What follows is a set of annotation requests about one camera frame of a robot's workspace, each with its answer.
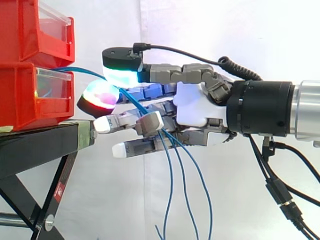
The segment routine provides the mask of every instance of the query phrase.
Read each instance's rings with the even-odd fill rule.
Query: white fingertip
[[[114,158],[124,159],[127,157],[126,145],[124,142],[118,143],[112,147],[112,154]]]
[[[96,120],[93,121],[93,125],[94,125],[95,130],[99,134],[107,134],[111,130],[110,123],[108,121],[107,116],[101,116],[101,117],[97,118]]]
[[[158,118],[158,121],[159,121],[159,126],[158,126],[158,128],[156,130],[159,131],[164,127],[165,124],[164,124],[164,120],[161,117],[160,112],[156,111],[155,114],[156,114],[156,117]]]

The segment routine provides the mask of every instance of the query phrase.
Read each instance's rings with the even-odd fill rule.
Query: red storage bin
[[[0,63],[65,67],[75,61],[74,20],[38,0],[0,0]]]
[[[0,64],[0,89],[0,132],[55,126],[74,115],[73,74]]]

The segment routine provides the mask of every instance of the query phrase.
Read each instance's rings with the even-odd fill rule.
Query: white backdrop
[[[45,0],[75,19],[76,63],[102,72],[101,52],[108,47],[144,41],[177,47],[217,60],[229,56],[265,80],[320,79],[320,35],[317,0]],[[148,63],[194,62],[174,53],[153,50]],[[94,78],[76,74],[79,97]],[[122,112],[126,107],[117,107]],[[76,110],[77,118],[89,118]],[[136,137],[133,131],[99,136],[82,150],[72,171],[56,225],[66,240],[156,240],[169,195],[165,153],[114,159],[112,145]],[[298,147],[320,169],[318,149],[293,137],[277,139]],[[241,136],[215,147],[189,148],[203,171],[212,198],[214,240],[303,240],[268,194],[249,141]],[[175,157],[174,195],[167,239],[194,240],[184,202],[181,172]],[[208,238],[205,193],[194,166],[182,154],[190,204],[200,231]],[[57,161],[20,175],[43,203]],[[288,184],[320,199],[319,185],[301,161],[279,150],[271,160]],[[320,210],[297,197],[305,221],[320,232]],[[0,210],[8,209],[4,204]],[[0,228],[2,239],[28,239],[26,230]]]

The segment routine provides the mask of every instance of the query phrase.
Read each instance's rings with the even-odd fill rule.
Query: blue wire
[[[159,231],[158,226],[157,226],[157,225],[154,225],[154,227],[155,227],[156,233],[158,234],[160,240],[164,240],[164,239],[162,238],[162,236],[161,236],[161,233],[160,233],[160,231]]]
[[[98,78],[106,80],[106,78],[94,71],[90,71],[88,69],[82,68],[82,67],[77,67],[77,66],[65,66],[65,67],[57,67],[53,68],[52,70],[58,71],[58,72],[78,72],[78,73],[83,73],[83,74],[89,74],[96,76]]]
[[[187,193],[187,184],[186,184],[186,174],[185,174],[185,168],[184,168],[184,164],[181,160],[181,157],[180,157],[180,154],[179,154],[179,151],[177,149],[177,146],[176,146],[176,143],[174,142],[174,140],[172,138],[169,138],[174,150],[175,150],[175,153],[176,153],[176,156],[178,157],[178,160],[179,160],[179,164],[180,164],[180,168],[181,168],[181,174],[182,174],[182,183],[183,183],[183,191],[184,191],[184,199],[185,199],[185,203],[186,203],[186,207],[188,209],[188,212],[189,212],[189,215],[190,215],[190,218],[191,218],[191,221],[192,221],[192,224],[193,224],[193,228],[194,228],[194,231],[195,231],[195,236],[196,236],[196,239],[199,240],[199,233],[198,233],[198,228],[197,228],[197,224],[196,224],[196,221],[195,221],[195,218],[194,218],[194,215],[191,211],[191,207],[190,207],[190,203],[189,203],[189,198],[188,198],[188,193]]]
[[[56,71],[59,71],[59,72],[80,72],[80,73],[84,73],[84,74],[89,74],[89,75],[93,75],[93,76],[96,76],[96,77],[99,77],[101,79],[104,79],[106,80],[106,78],[98,73],[95,73],[93,71],[90,71],[90,70],[87,70],[87,69],[84,69],[84,68],[80,68],[80,67],[60,67],[60,68],[55,68],[54,70]],[[123,88],[119,88],[119,91],[125,95],[128,100],[130,102],[133,103],[133,105],[143,114],[147,114],[148,113],[148,110],[145,109],[133,96],[131,96],[130,93],[128,93],[125,89]],[[183,150],[189,155],[189,157],[191,158],[194,166],[196,167],[197,171],[198,171],[198,174],[199,174],[199,177],[201,179],[201,183],[202,183],[202,186],[203,186],[203,189],[205,191],[205,194],[206,194],[206,197],[207,197],[207,201],[208,201],[208,205],[209,205],[209,213],[210,213],[210,224],[209,224],[209,234],[208,234],[208,240],[211,240],[211,235],[212,235],[212,230],[213,230],[213,209],[212,209],[212,203],[211,203],[211,198],[210,198],[210,194],[209,194],[209,191],[207,189],[207,185],[206,185],[206,182],[204,180],[204,177],[203,177],[203,174],[201,172],[201,169],[197,163],[197,161],[194,159],[194,157],[192,156],[192,154],[186,149],[186,147],[179,141],[177,140],[172,134],[170,134],[169,132],[167,132],[165,129],[162,130],[164,132],[164,134],[169,138],[169,140],[171,141],[174,141],[175,143],[177,143],[180,147],[183,148]]]
[[[208,201],[208,205],[209,205],[209,212],[210,212],[210,226],[209,226],[209,235],[208,235],[208,240],[211,239],[211,235],[212,235],[212,229],[213,229],[213,209],[212,209],[212,204],[211,204],[211,198],[210,198],[210,194],[209,191],[207,189],[207,185],[204,179],[204,176],[201,172],[201,169],[197,163],[197,161],[194,159],[194,157],[192,156],[192,154],[186,149],[186,147],[178,140],[176,139],[172,134],[170,134],[169,132],[167,132],[166,130],[162,130],[164,132],[164,134],[170,139],[174,140],[180,147],[183,148],[183,150],[189,155],[189,157],[191,158],[194,166],[196,167],[196,170],[198,171],[199,177],[201,179],[201,183],[203,186],[203,189],[205,191],[205,195]]]
[[[166,231],[167,231],[167,222],[168,222],[168,215],[169,215],[169,210],[170,210],[170,206],[171,206],[171,201],[172,201],[172,196],[174,193],[174,171],[172,169],[172,162],[171,162],[171,157],[169,154],[169,150],[168,147],[165,143],[165,140],[163,138],[163,136],[161,135],[160,132],[158,132],[158,135],[161,139],[162,145],[164,147],[165,153],[166,153],[166,157],[168,159],[168,164],[169,164],[169,170],[170,170],[170,194],[169,194],[169,199],[168,199],[168,203],[166,206],[166,211],[165,211],[165,215],[164,215],[164,221],[163,221],[163,240],[166,240]]]

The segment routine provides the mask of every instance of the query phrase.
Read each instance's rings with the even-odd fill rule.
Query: black metal stand
[[[54,219],[77,153],[93,145],[95,136],[93,123],[88,120],[0,133],[0,195],[16,212],[0,213],[0,226],[29,228],[33,231],[31,240],[64,240],[54,227]],[[61,158],[60,164],[40,207],[16,174],[57,158]]]

